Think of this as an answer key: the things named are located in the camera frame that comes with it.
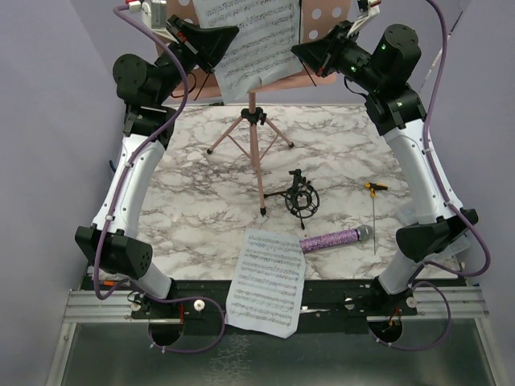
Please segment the sheet music page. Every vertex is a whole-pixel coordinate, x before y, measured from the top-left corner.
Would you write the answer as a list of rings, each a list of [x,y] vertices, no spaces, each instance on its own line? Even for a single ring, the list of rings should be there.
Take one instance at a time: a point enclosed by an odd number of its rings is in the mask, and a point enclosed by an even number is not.
[[[193,5],[201,27],[239,28],[215,67],[224,103],[303,69],[290,51],[299,41],[298,1],[205,0]]]
[[[225,302],[225,322],[289,338],[299,324],[305,272],[297,236],[247,229]]]

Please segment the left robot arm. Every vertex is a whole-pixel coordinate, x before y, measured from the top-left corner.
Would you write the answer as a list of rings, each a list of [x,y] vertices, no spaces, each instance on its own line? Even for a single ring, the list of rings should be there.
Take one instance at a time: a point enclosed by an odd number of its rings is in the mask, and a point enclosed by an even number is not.
[[[163,103],[194,67],[213,72],[239,32],[236,26],[202,28],[176,15],[166,29],[174,41],[154,63],[124,54],[113,65],[117,96],[126,105],[120,157],[101,209],[75,234],[95,274],[129,278],[151,296],[150,308],[163,318],[177,310],[175,284],[153,263],[152,247],[136,238],[150,177],[174,132],[177,112]]]

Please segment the pink music stand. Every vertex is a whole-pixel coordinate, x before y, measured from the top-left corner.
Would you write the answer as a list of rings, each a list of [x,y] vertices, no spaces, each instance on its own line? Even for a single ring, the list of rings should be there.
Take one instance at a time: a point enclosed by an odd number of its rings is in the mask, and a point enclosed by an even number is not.
[[[300,32],[310,34],[313,31],[321,32],[323,27],[333,28],[336,23],[345,20],[351,8],[350,1],[300,1],[299,29]],[[226,138],[231,139],[235,146],[249,158],[250,165],[256,172],[257,187],[260,199],[260,212],[266,214],[266,194],[262,182],[261,160],[266,152],[260,151],[258,140],[258,126],[268,125],[275,132],[275,139],[281,138],[290,148],[295,144],[267,117],[262,108],[256,106],[256,94],[259,92],[272,92],[284,89],[317,87],[322,84],[330,84],[336,80],[335,75],[325,78],[318,77],[316,72],[303,65],[303,69],[290,76],[276,80],[268,85],[261,85],[256,89],[247,92],[248,107],[241,111],[241,116],[236,119],[230,127],[214,142],[207,153],[213,151]],[[241,144],[233,139],[231,133],[242,123],[249,124],[249,150],[242,148]]]

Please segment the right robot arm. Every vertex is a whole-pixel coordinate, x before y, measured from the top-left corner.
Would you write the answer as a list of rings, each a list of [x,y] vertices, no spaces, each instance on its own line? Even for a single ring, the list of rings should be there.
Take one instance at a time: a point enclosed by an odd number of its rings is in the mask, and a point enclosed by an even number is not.
[[[436,261],[476,224],[474,209],[464,208],[447,180],[428,135],[426,110],[408,79],[422,51],[416,32],[408,26],[388,26],[373,52],[349,35],[349,21],[334,26],[322,39],[301,43],[292,53],[317,76],[333,72],[346,76],[365,91],[365,108],[377,132],[389,145],[410,189],[414,222],[396,232],[393,260],[377,277],[380,289],[369,295],[378,314],[398,306],[424,264]]]

